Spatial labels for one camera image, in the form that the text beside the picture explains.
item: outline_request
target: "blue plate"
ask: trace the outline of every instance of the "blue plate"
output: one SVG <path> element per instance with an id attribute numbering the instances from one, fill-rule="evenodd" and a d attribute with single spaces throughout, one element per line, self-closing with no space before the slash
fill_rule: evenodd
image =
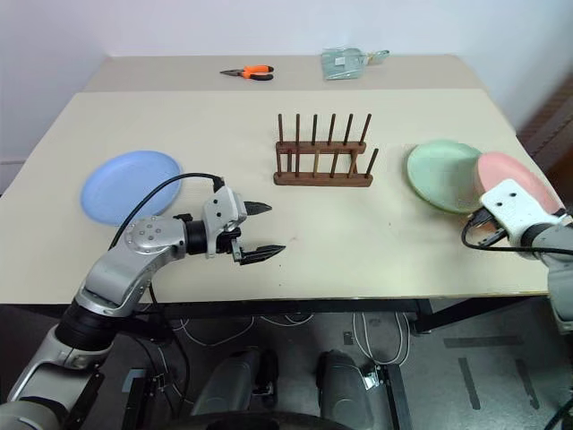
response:
<path id="1" fill-rule="evenodd" d="M 177 162 L 162 152 L 127 152 L 91 174 L 81 190 L 81 207 L 91 219 L 119 226 L 153 188 L 180 173 Z M 134 219 L 159 215 L 175 199 L 180 187 L 181 181 L 166 186 Z"/>

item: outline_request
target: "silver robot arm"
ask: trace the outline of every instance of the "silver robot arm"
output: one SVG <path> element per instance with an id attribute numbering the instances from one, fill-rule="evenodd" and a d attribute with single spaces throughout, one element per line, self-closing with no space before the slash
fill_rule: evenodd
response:
<path id="1" fill-rule="evenodd" d="M 94 264 L 60 323 L 0 405 L 0 430 L 79 428 L 96 399 L 105 361 L 122 323 L 130 318 L 153 275 L 187 254 L 232 254 L 236 262 L 261 262 L 285 247 L 268 245 L 246 253 L 237 243 L 247 215 L 270 210 L 243 202 L 220 187 L 204 204 L 201 220 L 141 219 Z"/>
<path id="2" fill-rule="evenodd" d="M 520 255 L 547 266 L 547 287 L 555 320 L 561 332 L 573 331 L 573 255 L 528 251 L 557 248 L 573 252 L 573 224 L 568 224 L 567 214 L 547 213 L 512 179 L 485 193 L 481 202 L 487 210 L 483 219 L 494 219 L 500 227 L 495 236 L 507 236 L 511 246 L 522 249 Z"/>

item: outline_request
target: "table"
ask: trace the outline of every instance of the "table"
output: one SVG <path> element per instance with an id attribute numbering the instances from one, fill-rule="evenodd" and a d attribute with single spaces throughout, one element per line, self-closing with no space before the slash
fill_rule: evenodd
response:
<path id="1" fill-rule="evenodd" d="M 455 59 L 444 58 L 450 63 Z M 216 67 L 210 67 L 249 60 L 215 57 L 211 61 Z M 384 74 L 383 65 L 372 70 Z M 104 66 L 94 78 L 103 90 L 106 79 L 101 76 L 106 73 Z M 169 153 L 184 171 L 222 175 L 245 200 L 272 205 L 273 211 L 243 224 L 243 244 L 286 245 L 280 255 L 251 266 L 239 267 L 224 255 L 172 263 L 155 278 L 162 302 L 546 294 L 541 264 L 516 254 L 465 249 L 459 241 L 465 219 L 422 202 L 406 183 L 408 152 L 443 137 L 482 151 L 507 152 L 542 174 L 487 93 L 474 83 L 458 79 L 458 87 L 474 87 L 440 89 L 420 78 L 410 84 L 431 88 L 405 90 L 388 84 L 392 89 L 339 90 L 331 85 L 335 82 L 326 82 L 326 89 L 293 90 L 279 78 L 276 88 L 265 89 L 268 82 L 216 76 L 224 82 L 221 90 L 143 91 L 136 86 L 95 92 L 90 84 L 89 91 L 73 97 L 0 200 L 0 273 L 9 286 L 0 291 L 0 301 L 69 302 L 114 234 L 113 228 L 83 215 L 81 186 L 107 159 L 140 149 Z M 214 87 L 215 80 L 205 85 Z M 285 118 L 287 136 L 294 133 L 295 113 L 302 117 L 302 136 L 310 136 L 312 114 L 319 114 L 318 135 L 325 136 L 330 114 L 337 113 L 338 137 L 346 115 L 354 113 L 351 138 L 359 136 L 366 114 L 372 113 L 366 158 L 358 163 L 364 171 L 372 148 L 381 149 L 372 186 L 274 185 L 277 113 Z M 323 157 L 321 169 L 328 169 Z M 209 194 L 208 184 L 187 181 L 166 215 L 199 215 Z"/>

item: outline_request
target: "pink plate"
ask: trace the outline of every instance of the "pink plate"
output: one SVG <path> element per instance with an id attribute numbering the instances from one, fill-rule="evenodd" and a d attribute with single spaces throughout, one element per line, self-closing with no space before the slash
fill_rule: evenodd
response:
<path id="1" fill-rule="evenodd" d="M 562 203 L 539 177 L 519 161 L 502 152 L 486 152 L 475 163 L 475 187 L 482 194 L 505 179 L 513 179 L 530 193 L 547 213 L 555 213 Z"/>

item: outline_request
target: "pliers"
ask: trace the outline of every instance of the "pliers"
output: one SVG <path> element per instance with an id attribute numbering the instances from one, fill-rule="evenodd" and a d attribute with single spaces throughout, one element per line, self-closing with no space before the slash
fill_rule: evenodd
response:
<path id="1" fill-rule="evenodd" d="M 272 74 L 258 73 L 268 73 L 274 70 L 274 67 L 270 65 L 246 65 L 243 69 L 224 70 L 221 73 L 229 76 L 243 76 L 245 79 L 255 81 L 270 81 L 274 77 Z"/>

